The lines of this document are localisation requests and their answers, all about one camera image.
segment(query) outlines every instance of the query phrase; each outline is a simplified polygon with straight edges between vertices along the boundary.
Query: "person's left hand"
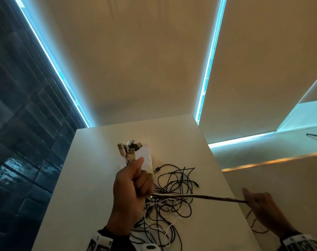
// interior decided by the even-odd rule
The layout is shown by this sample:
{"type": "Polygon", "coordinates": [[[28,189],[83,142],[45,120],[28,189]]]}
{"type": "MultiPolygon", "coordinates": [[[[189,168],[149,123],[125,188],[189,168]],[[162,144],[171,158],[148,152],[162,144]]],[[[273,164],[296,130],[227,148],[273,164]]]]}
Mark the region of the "person's left hand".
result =
{"type": "Polygon", "coordinates": [[[113,208],[106,228],[115,235],[123,236],[131,232],[132,227],[142,214],[145,199],[154,193],[152,176],[141,166],[143,157],[121,169],[113,185],[113,208]]]}

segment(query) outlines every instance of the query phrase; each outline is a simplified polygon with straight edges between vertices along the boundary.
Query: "white table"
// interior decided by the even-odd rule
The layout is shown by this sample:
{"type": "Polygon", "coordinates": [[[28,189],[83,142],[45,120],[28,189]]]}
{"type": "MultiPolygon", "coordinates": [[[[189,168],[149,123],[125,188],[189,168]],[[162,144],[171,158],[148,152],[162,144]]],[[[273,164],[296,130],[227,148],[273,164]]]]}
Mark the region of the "white table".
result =
{"type": "MultiPolygon", "coordinates": [[[[77,130],[33,251],[84,251],[109,218],[118,143],[149,139],[152,155],[180,168],[196,167],[194,193],[233,197],[191,115],[77,130]]],[[[195,199],[192,216],[176,228],[183,250],[261,250],[236,203],[195,199]]],[[[175,241],[170,250],[179,250],[175,241]]]]}

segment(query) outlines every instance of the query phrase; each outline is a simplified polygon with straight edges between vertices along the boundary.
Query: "white round object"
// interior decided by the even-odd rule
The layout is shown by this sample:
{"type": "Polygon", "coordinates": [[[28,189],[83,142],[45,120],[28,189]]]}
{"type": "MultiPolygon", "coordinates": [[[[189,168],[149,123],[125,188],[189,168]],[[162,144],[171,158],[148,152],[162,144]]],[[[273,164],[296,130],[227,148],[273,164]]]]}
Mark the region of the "white round object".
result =
{"type": "Polygon", "coordinates": [[[146,243],[142,245],[142,251],[161,251],[158,245],[146,243]]]}

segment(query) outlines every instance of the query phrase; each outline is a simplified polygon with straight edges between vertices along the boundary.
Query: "hand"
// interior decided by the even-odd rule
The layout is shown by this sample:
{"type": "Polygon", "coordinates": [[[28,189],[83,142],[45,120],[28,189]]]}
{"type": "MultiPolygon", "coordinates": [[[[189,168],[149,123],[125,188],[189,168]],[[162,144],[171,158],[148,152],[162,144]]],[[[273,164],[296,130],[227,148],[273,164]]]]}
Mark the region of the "hand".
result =
{"type": "Polygon", "coordinates": [[[131,232],[132,227],[142,214],[145,199],[154,193],[152,176],[141,166],[143,157],[121,169],[113,185],[113,208],[106,228],[115,235],[123,236],[131,232]]]}
{"type": "Polygon", "coordinates": [[[251,193],[246,188],[242,188],[242,192],[256,218],[279,238],[296,232],[269,193],[251,193]]]}

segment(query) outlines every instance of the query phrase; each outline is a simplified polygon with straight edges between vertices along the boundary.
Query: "blue led light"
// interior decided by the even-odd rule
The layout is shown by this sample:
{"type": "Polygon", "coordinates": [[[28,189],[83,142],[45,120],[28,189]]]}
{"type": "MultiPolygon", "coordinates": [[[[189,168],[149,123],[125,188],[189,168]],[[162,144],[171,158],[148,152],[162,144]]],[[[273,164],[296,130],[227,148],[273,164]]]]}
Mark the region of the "blue led light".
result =
{"type": "Polygon", "coordinates": [[[52,65],[52,67],[54,68],[56,74],[58,75],[59,79],[61,80],[63,86],[65,87],[67,93],[69,94],[71,100],[73,101],[73,103],[74,103],[76,109],[78,110],[78,112],[79,112],[80,116],[82,117],[83,121],[85,122],[86,126],[87,126],[87,127],[91,127],[91,125],[90,125],[90,123],[89,123],[89,121],[88,121],[88,118],[86,117],[85,113],[83,112],[82,107],[79,105],[79,103],[78,103],[76,97],[74,96],[74,94],[73,94],[71,88],[69,87],[68,82],[67,82],[66,79],[64,78],[64,75],[62,74],[61,70],[58,68],[57,64],[52,61],[52,60],[54,60],[54,59],[51,58],[51,56],[48,54],[48,52],[47,52],[47,50],[46,50],[47,47],[44,46],[44,44],[42,43],[42,40],[40,40],[40,38],[38,37],[38,34],[37,34],[37,33],[35,32],[35,30],[33,29],[33,26],[32,26],[32,24],[31,24],[30,20],[28,19],[28,14],[25,13],[26,10],[25,10],[25,6],[24,6],[23,2],[22,2],[21,0],[15,0],[15,1],[16,1],[16,3],[18,4],[18,6],[20,7],[21,12],[23,13],[23,15],[24,15],[24,17],[25,17],[25,19],[26,19],[28,25],[30,26],[32,32],[34,33],[35,37],[37,38],[37,40],[38,40],[38,42],[39,42],[41,48],[43,49],[43,51],[44,51],[45,55],[47,56],[49,62],[51,63],[51,65],[52,65]]]}
{"type": "Polygon", "coordinates": [[[228,140],[228,141],[223,141],[223,142],[218,142],[218,143],[211,143],[208,146],[210,148],[216,148],[216,147],[220,147],[220,146],[225,146],[225,145],[229,145],[229,144],[234,144],[234,143],[240,143],[240,142],[244,142],[244,141],[249,141],[252,139],[257,139],[257,138],[263,138],[269,135],[274,134],[274,132],[269,132],[269,133],[265,133],[265,134],[259,134],[259,135],[252,135],[252,136],[246,136],[246,137],[242,137],[242,138],[237,138],[237,139],[233,139],[233,140],[228,140]]]}
{"type": "Polygon", "coordinates": [[[198,123],[198,125],[199,125],[199,121],[200,121],[203,101],[205,100],[208,79],[210,78],[215,48],[217,46],[217,42],[218,42],[218,38],[219,38],[219,32],[220,32],[220,27],[221,27],[221,23],[222,23],[223,12],[224,12],[225,6],[226,6],[226,1],[227,0],[220,0],[220,3],[219,3],[219,10],[218,10],[217,19],[215,21],[214,32],[213,32],[213,37],[212,37],[212,41],[211,41],[210,53],[209,53],[208,59],[207,59],[206,70],[205,70],[205,75],[204,75],[203,82],[202,82],[202,89],[201,89],[201,93],[200,93],[197,113],[195,115],[195,120],[198,123]]]}

